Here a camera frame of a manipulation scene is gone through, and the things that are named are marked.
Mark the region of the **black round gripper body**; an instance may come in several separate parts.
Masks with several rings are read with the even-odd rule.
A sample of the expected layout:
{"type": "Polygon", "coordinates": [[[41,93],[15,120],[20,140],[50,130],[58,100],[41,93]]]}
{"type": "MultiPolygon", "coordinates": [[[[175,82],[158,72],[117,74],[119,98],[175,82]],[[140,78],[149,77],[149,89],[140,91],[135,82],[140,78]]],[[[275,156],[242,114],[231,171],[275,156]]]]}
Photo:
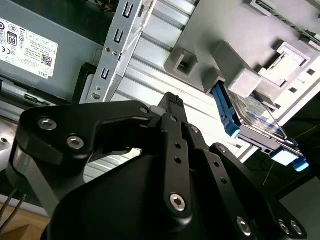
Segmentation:
{"type": "Polygon", "coordinates": [[[49,240],[233,240],[216,188],[199,157],[189,158],[192,218],[180,228],[165,206],[160,160],[138,157],[66,196],[47,227],[49,240]]]}

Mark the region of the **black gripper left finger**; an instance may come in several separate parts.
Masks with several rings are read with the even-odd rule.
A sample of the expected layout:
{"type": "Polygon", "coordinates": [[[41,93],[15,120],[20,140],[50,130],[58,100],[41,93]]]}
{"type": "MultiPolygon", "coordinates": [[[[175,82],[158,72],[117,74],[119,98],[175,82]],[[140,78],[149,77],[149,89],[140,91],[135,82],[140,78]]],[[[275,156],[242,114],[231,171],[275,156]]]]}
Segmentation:
{"type": "Polygon", "coordinates": [[[155,113],[139,101],[34,107],[20,117],[10,164],[52,219],[85,184],[139,157],[157,157],[177,226],[192,219],[188,144],[168,92],[155,113]]]}

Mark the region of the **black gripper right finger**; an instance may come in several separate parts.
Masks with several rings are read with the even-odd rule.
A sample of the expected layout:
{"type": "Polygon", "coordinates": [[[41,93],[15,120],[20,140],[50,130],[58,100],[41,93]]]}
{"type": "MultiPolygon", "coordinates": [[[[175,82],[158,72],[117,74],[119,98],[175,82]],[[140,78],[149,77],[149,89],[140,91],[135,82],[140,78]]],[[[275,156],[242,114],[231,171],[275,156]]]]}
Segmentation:
{"type": "Polygon", "coordinates": [[[305,240],[307,231],[224,145],[208,146],[174,98],[191,167],[193,218],[177,240],[305,240]]]}

